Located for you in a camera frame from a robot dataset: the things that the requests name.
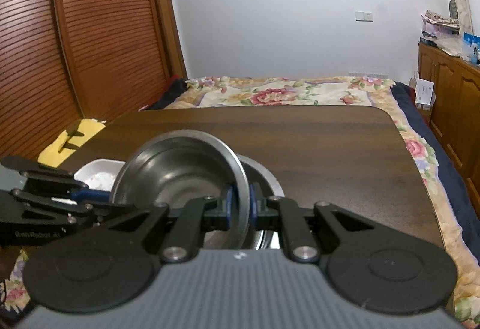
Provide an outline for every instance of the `floral bedspread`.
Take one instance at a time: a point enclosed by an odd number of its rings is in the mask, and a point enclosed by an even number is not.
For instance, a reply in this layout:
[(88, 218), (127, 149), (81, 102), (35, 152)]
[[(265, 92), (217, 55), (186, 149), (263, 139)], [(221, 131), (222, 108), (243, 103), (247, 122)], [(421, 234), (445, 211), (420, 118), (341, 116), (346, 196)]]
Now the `floral bedspread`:
[[(457, 265), (455, 315), (466, 327), (476, 328), (480, 324), (480, 268), (462, 240), (461, 227), (438, 178), (435, 151), (410, 127), (390, 91), (393, 84), (392, 80), (362, 77), (298, 81), (286, 78), (207, 77), (191, 80), (189, 89), (167, 109), (327, 104), (373, 106), (389, 113), (416, 162), (434, 206), (446, 250)], [(26, 260), (26, 253), (22, 252), (10, 279), (0, 285), (0, 307), (3, 305), (7, 311), (20, 312), (29, 301), (21, 276)]]

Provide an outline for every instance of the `wooden cabinet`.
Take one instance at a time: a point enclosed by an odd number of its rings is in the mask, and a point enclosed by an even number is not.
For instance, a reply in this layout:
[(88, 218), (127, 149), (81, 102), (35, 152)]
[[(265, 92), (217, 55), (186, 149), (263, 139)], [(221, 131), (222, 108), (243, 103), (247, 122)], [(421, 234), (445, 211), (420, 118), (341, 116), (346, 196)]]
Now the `wooden cabinet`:
[(480, 71), (443, 51), (419, 45), (420, 78), (435, 83), (430, 127), (465, 180), (480, 215)]

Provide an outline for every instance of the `wooden slatted door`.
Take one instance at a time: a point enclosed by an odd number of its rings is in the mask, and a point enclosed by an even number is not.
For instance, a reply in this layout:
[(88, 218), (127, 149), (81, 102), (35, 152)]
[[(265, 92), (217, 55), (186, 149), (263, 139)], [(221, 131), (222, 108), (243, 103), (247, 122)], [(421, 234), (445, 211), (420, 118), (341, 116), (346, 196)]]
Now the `wooden slatted door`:
[(154, 101), (167, 83), (155, 0), (55, 0), (80, 105), (111, 121)]
[(51, 0), (0, 0), (0, 157), (35, 158), (80, 118)]

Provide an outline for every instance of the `white container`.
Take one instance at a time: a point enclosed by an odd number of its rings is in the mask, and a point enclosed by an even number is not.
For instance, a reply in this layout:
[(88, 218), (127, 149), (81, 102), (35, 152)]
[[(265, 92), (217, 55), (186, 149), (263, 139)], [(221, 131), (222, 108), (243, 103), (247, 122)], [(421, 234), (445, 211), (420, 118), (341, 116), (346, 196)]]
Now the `white container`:
[(75, 180), (88, 184), (90, 189), (111, 191), (113, 183), (125, 161), (97, 159), (82, 166)]

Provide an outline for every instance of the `dark wooden table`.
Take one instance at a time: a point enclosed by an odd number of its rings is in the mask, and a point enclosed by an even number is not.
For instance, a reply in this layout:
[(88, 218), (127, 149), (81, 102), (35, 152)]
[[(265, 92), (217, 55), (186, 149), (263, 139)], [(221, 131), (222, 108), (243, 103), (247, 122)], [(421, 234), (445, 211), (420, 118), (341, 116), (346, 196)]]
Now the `dark wooden table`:
[(390, 116), (373, 107), (263, 106), (171, 109), (124, 116), (61, 168), (99, 158), (127, 160), (172, 130), (211, 133), (260, 162), (300, 206), (319, 200), (443, 247), (428, 193)]

